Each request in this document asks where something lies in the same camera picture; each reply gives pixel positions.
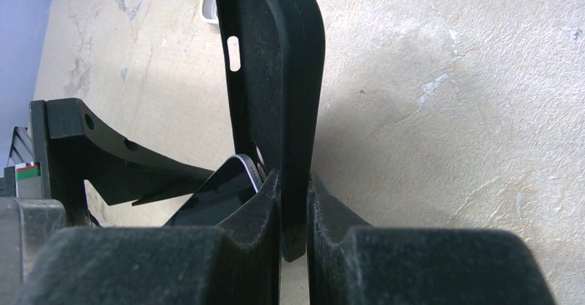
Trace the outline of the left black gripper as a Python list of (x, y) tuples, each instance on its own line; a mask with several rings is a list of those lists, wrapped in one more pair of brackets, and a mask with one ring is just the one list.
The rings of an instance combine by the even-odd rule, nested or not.
[(85, 181), (109, 206), (136, 206), (193, 193), (212, 174), (130, 141), (78, 98), (31, 102), (30, 126), (32, 140), (14, 128), (1, 178), (2, 304), (13, 302), (66, 216), (71, 226), (91, 225)]

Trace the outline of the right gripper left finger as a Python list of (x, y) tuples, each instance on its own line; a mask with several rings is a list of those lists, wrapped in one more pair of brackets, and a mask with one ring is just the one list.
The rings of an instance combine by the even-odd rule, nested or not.
[(216, 226), (64, 228), (18, 304), (277, 304), (280, 173)]

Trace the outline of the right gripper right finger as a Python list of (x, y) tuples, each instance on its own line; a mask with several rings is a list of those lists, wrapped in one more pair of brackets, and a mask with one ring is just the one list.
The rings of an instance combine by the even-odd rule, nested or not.
[(312, 177), (312, 304), (553, 304), (533, 254), (494, 229), (380, 228)]

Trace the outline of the white phone case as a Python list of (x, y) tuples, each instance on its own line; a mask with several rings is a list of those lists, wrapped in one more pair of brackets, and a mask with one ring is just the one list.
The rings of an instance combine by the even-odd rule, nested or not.
[(216, 0), (201, 0), (200, 14), (205, 23), (219, 25)]

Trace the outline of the black phone case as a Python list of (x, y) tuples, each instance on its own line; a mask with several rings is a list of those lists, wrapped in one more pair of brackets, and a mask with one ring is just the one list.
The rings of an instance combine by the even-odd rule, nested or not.
[(317, 0), (217, 0), (223, 48), (239, 42), (227, 70), (237, 153), (279, 172), (282, 255), (306, 251), (306, 195), (324, 72), (326, 38)]

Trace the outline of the black phone without case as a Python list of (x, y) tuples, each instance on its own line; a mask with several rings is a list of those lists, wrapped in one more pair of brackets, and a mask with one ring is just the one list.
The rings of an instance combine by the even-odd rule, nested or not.
[(245, 154), (233, 155), (164, 226), (215, 226), (256, 195), (262, 184), (263, 179), (254, 161)]

